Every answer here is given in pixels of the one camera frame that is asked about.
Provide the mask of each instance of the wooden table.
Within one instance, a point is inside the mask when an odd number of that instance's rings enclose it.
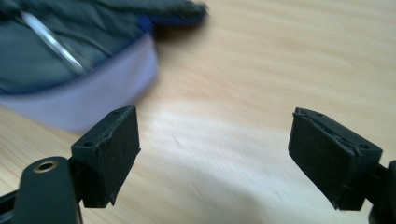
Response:
[[[396,2],[206,2],[204,25],[158,33],[142,151],[116,206],[82,209],[85,223],[367,223],[370,203],[335,211],[292,161],[291,113],[324,113],[396,159]],[[0,194],[79,138],[0,109]]]

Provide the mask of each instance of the screw hole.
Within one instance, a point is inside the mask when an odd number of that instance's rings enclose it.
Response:
[[[91,146],[93,146],[93,142],[84,143],[84,147],[91,147]]]
[[[359,144],[359,147],[362,147],[362,148],[369,148],[369,146],[364,145],[364,144]]]
[[[52,170],[53,168],[55,168],[58,165],[58,162],[56,161],[45,161],[41,164],[39,164],[34,171],[36,173],[45,173],[48,172],[50,170]]]

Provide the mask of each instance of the light wood surface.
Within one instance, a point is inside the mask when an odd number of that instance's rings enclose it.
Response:
[[[116,206],[84,222],[367,223],[370,203],[335,211],[292,161],[291,113],[317,110],[396,159],[396,2],[206,3],[202,26],[159,31],[142,151]],[[79,138],[0,109],[0,194]]]

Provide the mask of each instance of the black plastic mount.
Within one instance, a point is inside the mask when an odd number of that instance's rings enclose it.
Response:
[[[0,197],[0,223],[82,223],[85,207],[113,204],[140,151],[136,110],[114,110],[83,135],[67,160],[36,161],[22,173],[20,188]]]
[[[396,163],[379,164],[382,149],[325,115],[296,108],[289,154],[335,209],[361,210],[370,223],[395,223]]]

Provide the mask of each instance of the dark gray fabric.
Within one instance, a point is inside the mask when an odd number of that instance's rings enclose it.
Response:
[[[45,90],[78,78],[24,24],[21,11],[33,14],[59,40],[97,65],[149,32],[152,23],[199,22],[205,6],[185,0],[0,1],[0,94]]]

